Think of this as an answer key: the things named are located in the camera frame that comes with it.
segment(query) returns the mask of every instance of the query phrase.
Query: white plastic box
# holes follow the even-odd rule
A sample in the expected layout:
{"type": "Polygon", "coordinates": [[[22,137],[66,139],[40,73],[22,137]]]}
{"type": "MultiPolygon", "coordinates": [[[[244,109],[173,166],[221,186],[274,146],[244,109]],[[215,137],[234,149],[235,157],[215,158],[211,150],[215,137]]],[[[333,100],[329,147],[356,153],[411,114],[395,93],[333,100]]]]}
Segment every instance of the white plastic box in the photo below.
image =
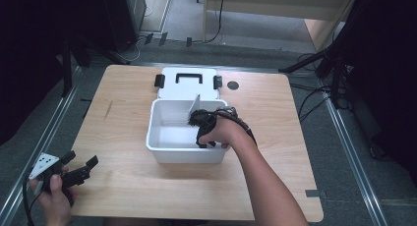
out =
{"type": "Polygon", "coordinates": [[[147,148],[159,163],[219,163],[228,149],[216,147],[199,148],[196,137],[199,127],[189,126],[189,112],[197,95],[200,95],[200,109],[214,111],[226,106],[219,99],[218,89],[213,88],[216,71],[200,68],[164,68],[163,88],[158,91],[150,108],[147,148]],[[180,77],[178,75],[200,75],[180,77]]]}

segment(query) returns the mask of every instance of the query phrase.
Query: light wood surface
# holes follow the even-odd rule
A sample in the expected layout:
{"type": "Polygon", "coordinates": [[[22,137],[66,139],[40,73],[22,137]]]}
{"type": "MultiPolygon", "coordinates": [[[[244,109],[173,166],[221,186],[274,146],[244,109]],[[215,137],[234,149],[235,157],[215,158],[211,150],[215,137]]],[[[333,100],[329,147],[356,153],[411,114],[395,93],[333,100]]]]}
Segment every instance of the light wood surface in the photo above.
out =
{"type": "MultiPolygon", "coordinates": [[[[75,215],[212,220],[253,220],[245,179],[235,152],[220,164],[158,164],[146,148],[150,105],[158,68],[107,68],[80,129],[72,169],[97,155],[99,163],[77,187],[75,215]]],[[[288,186],[307,219],[323,219],[316,183],[284,75],[217,71],[220,98],[252,128],[267,162],[288,186]],[[237,90],[226,85],[239,84],[237,90]]]]}
{"type": "MultiPolygon", "coordinates": [[[[307,19],[317,50],[323,49],[353,0],[224,0],[223,11],[307,19]]],[[[205,0],[203,39],[208,10],[219,11],[221,0],[205,0]]]]}

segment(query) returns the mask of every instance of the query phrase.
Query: table top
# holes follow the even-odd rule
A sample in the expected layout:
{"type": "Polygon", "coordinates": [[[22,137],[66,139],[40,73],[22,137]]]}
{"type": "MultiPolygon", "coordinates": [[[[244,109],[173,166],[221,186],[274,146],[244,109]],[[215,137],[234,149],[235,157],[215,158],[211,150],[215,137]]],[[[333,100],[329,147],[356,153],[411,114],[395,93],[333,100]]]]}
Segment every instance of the table top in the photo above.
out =
{"type": "MultiPolygon", "coordinates": [[[[78,133],[70,168],[94,155],[99,163],[77,187],[74,215],[254,220],[245,178],[230,149],[219,164],[159,164],[146,147],[154,80],[161,69],[109,66],[78,133]]],[[[300,204],[307,220],[323,219],[288,78],[280,74],[217,71],[220,98],[236,107],[259,149],[300,204]],[[239,88],[232,90],[227,83],[239,88]]]]}

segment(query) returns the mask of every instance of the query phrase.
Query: person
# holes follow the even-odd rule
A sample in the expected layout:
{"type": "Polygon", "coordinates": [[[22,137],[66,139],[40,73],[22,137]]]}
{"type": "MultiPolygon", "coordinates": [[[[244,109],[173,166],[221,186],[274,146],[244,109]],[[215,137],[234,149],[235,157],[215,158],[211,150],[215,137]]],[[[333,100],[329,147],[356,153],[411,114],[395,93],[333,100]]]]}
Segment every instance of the person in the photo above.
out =
{"type": "MultiPolygon", "coordinates": [[[[217,141],[223,148],[231,146],[236,152],[245,175],[246,184],[257,225],[307,225],[307,220],[285,184],[270,168],[255,142],[235,122],[217,117],[215,128],[199,143],[217,141]]],[[[60,191],[59,176],[51,180],[51,195],[43,195],[39,203],[46,225],[67,225],[71,207],[60,191]]]]}

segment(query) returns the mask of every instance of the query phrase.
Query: box lid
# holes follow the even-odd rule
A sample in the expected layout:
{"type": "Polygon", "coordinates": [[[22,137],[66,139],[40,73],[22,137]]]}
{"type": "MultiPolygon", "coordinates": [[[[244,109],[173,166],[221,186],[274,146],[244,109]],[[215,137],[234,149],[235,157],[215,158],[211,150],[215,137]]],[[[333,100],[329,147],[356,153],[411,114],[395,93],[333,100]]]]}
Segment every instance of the box lid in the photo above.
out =
{"type": "Polygon", "coordinates": [[[215,69],[165,67],[163,85],[159,86],[158,98],[194,100],[219,99],[218,76],[215,69]]]}

